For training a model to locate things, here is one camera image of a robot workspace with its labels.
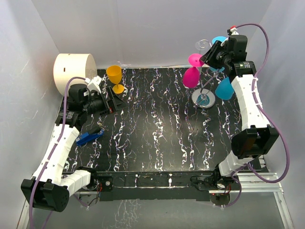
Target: white backdrop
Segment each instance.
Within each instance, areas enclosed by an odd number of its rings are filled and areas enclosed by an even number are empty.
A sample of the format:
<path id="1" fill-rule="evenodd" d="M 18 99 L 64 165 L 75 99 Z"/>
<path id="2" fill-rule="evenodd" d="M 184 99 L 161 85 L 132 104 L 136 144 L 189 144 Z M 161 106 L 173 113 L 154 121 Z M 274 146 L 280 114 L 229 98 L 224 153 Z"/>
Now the white backdrop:
<path id="1" fill-rule="evenodd" d="M 0 228 L 16 228 L 31 178 L 51 137 L 61 95 L 58 50 L 30 0 L 0 1 Z"/>
<path id="2" fill-rule="evenodd" d="M 195 43 L 259 23 L 271 0 L 32 0 L 59 52 L 91 53 L 98 68 L 188 64 Z M 255 28 L 244 34 L 252 37 Z"/>
<path id="3" fill-rule="evenodd" d="M 282 130 L 290 148 L 290 169 L 281 184 L 296 229 L 303 229 L 305 225 L 304 10 L 303 0 L 272 3 L 261 22 L 269 35 L 270 54 L 258 76 L 264 109 Z M 265 52 L 266 41 L 258 30 L 248 46 L 248 57 L 257 63 L 257 68 L 261 66 Z M 272 147 L 266 162 L 272 171 L 282 175 L 286 157 L 281 140 Z"/>

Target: cyan cup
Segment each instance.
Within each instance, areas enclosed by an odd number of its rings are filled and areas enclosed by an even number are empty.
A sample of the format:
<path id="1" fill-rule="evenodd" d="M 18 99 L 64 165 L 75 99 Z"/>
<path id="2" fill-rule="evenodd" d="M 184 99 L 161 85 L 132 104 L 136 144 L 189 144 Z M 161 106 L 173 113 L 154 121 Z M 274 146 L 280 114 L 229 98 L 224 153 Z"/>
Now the cyan cup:
<path id="1" fill-rule="evenodd" d="M 217 69 L 212 68 L 212 67 L 210 67 L 210 70 L 211 70 L 212 72 L 216 72 L 216 71 L 217 71 Z M 223 71 L 224 71 L 224 67 L 222 67 L 222 68 L 219 70 L 220 73 L 222 73 Z"/>
<path id="2" fill-rule="evenodd" d="M 215 90 L 217 97 L 223 100 L 231 99 L 233 93 L 234 89 L 230 83 L 229 77 L 224 78 Z"/>
<path id="3" fill-rule="evenodd" d="M 223 36 L 214 37 L 212 40 L 212 44 L 214 44 L 216 41 L 224 42 L 225 39 L 227 39 L 227 38 L 223 37 Z"/>

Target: marble pattern surface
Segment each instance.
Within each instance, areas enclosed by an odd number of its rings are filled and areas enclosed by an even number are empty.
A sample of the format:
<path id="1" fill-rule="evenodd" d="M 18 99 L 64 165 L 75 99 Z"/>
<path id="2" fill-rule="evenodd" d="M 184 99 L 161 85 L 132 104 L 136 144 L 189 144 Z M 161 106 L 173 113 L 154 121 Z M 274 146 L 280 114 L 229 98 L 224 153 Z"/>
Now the marble pattern surface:
<path id="1" fill-rule="evenodd" d="M 79 166 L 97 171 L 213 170 L 231 150 L 232 137 L 241 131 L 241 115 L 233 95 L 229 101 L 216 97 L 208 110 L 194 106 L 182 77 L 187 68 L 124 69 L 119 95 L 128 106 L 114 114 L 88 117 L 81 133 L 96 125 L 105 131 L 82 147 L 73 145 L 65 170 Z M 202 86 L 212 72 L 203 69 Z M 103 91 L 113 85 L 99 70 Z M 215 91 L 220 74 L 207 85 Z"/>

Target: yellow wine glass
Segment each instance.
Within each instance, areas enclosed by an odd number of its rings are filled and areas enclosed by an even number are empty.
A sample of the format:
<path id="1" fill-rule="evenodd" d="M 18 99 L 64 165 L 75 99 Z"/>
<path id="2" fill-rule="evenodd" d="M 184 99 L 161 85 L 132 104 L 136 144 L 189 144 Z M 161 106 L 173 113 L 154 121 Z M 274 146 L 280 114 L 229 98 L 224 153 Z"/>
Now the yellow wine glass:
<path id="1" fill-rule="evenodd" d="M 116 84 L 113 86 L 113 91 L 116 94 L 120 94 L 124 91 L 124 86 L 119 84 L 122 79 L 122 69 L 118 65 L 112 65 L 107 68 L 106 73 L 111 83 Z"/>

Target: purple cable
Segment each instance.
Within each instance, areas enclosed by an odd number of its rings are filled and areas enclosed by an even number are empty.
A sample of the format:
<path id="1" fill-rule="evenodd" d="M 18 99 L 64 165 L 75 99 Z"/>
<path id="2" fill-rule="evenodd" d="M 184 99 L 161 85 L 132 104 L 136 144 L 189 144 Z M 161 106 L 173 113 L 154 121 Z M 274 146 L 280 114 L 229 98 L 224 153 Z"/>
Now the purple cable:
<path id="1" fill-rule="evenodd" d="M 66 88 L 65 88 L 65 95 L 64 95 L 64 99 L 63 99 L 63 118 L 62 118 L 62 128 L 61 128 L 61 133 L 59 134 L 59 137 L 57 139 L 57 142 L 59 142 L 61 140 L 61 137 L 63 135 L 63 131 L 64 131 L 64 128 L 65 128 L 65 124 L 66 124 L 66 113 L 67 113 L 67 94 L 68 94 L 68 88 L 69 88 L 69 84 L 71 83 L 72 80 L 74 79 L 81 79 L 81 80 L 85 80 L 85 78 L 82 78 L 82 77 L 72 77 L 68 82 L 67 82 L 67 85 L 66 85 Z M 54 144 L 52 150 L 50 151 L 50 154 L 48 156 L 48 160 L 50 160 L 50 158 L 52 157 L 52 154 L 54 153 L 55 149 L 57 147 L 57 143 Z M 41 179 L 42 177 L 42 174 L 44 172 L 44 170 L 46 169 L 48 165 L 48 162 L 46 161 L 42 167 L 42 170 L 40 171 L 38 177 L 36 178 L 36 181 L 34 183 L 34 186 L 33 186 L 33 189 L 32 189 L 32 192 L 30 194 L 30 202 L 29 202 L 29 219 L 30 219 L 30 228 L 31 229 L 34 229 L 34 220 L 33 220 L 33 202 L 34 202 L 34 195 L 35 195 L 35 191 L 36 191 L 36 188 L 37 188 L 37 185 L 39 183 L 39 180 Z"/>
<path id="2" fill-rule="evenodd" d="M 238 201 L 239 197 L 241 196 L 241 194 L 242 194 L 242 184 L 240 183 L 240 181 L 239 181 L 238 179 L 236 179 L 236 178 L 234 177 L 234 175 L 236 175 L 236 174 L 238 173 L 239 170 L 243 169 L 243 168 L 246 167 L 246 166 L 247 166 L 247 164 L 244 164 L 243 166 L 239 167 L 237 170 L 235 170 L 235 171 L 233 171 L 233 172 L 231 173 L 231 178 L 232 178 L 232 179 L 238 184 L 238 186 L 239 186 L 239 193 L 238 193 L 238 196 L 236 197 L 236 199 L 235 199 L 232 203 L 229 203 L 228 205 L 225 205 L 225 207 L 229 207 L 229 206 L 232 206 L 233 204 L 235 204 L 235 203 Z"/>
<path id="3" fill-rule="evenodd" d="M 261 31 L 263 32 L 265 38 L 266 38 L 266 45 L 267 45 L 267 48 L 266 48 L 266 56 L 265 56 L 265 59 L 264 59 L 264 62 L 262 64 L 262 66 L 258 69 L 258 71 L 255 73 L 254 75 L 254 79 L 252 81 L 252 91 L 254 91 L 254 87 L 255 87 L 255 81 L 257 78 L 257 75 L 259 74 L 259 72 L 262 70 L 262 68 L 266 65 L 266 62 L 267 62 L 267 58 L 268 58 L 268 55 L 269 55 L 269 38 L 268 38 L 268 35 L 265 31 L 265 29 L 259 25 L 259 24 L 255 24 L 255 23 L 248 23 L 248 24 L 242 24 L 242 25 L 239 25 L 237 26 L 236 28 L 239 28 L 239 27 L 243 27 L 243 26 L 246 26 L 246 25 L 254 25 L 254 26 L 257 26 L 258 28 L 261 29 Z M 284 148 L 285 148 L 285 153 L 286 153 L 286 167 L 285 167 L 285 170 L 283 172 L 283 174 L 277 179 L 277 180 L 267 180 L 265 178 L 263 178 L 261 175 L 259 175 L 255 170 L 254 168 L 250 165 L 250 163 L 247 164 L 247 166 L 249 167 L 249 169 L 254 172 L 255 175 L 257 175 L 258 178 L 260 178 L 262 181 L 264 182 L 267 182 L 267 183 L 277 183 L 277 182 L 280 182 L 281 180 L 283 180 L 285 178 L 285 176 L 287 175 L 288 173 L 288 170 L 289 170 L 289 166 L 290 166 L 290 152 L 289 152 L 289 148 L 288 148 L 288 144 L 286 142 L 286 139 L 282 133 L 282 131 L 277 127 L 277 125 L 273 122 L 273 120 L 266 114 L 266 112 L 262 109 L 262 107 L 260 106 L 260 104 L 258 104 L 258 100 L 257 100 L 257 97 L 256 97 L 256 94 L 255 92 L 252 93 L 253 95 L 253 98 L 254 98 L 254 101 L 255 103 L 257 104 L 257 108 L 260 110 L 260 112 L 265 115 L 265 117 L 268 119 L 268 121 L 273 125 L 273 127 L 277 130 L 277 132 L 279 133 L 281 139 L 282 139 L 282 142 L 283 142 L 283 145 L 284 145 Z"/>
<path id="4" fill-rule="evenodd" d="M 88 207 L 88 205 L 87 205 L 86 203 L 82 202 L 81 199 L 79 199 L 79 198 L 77 197 L 77 195 L 73 194 L 73 196 L 81 203 L 81 205 L 83 205 L 83 206 L 86 207 L 86 208 Z"/>
<path id="5" fill-rule="evenodd" d="M 50 213 L 48 214 L 46 220 L 44 221 L 43 226 L 42 226 L 41 229 L 45 229 L 45 227 L 47 225 L 47 222 L 48 222 L 49 218 L 51 217 L 52 213 L 53 213 L 53 211 L 50 211 Z"/>

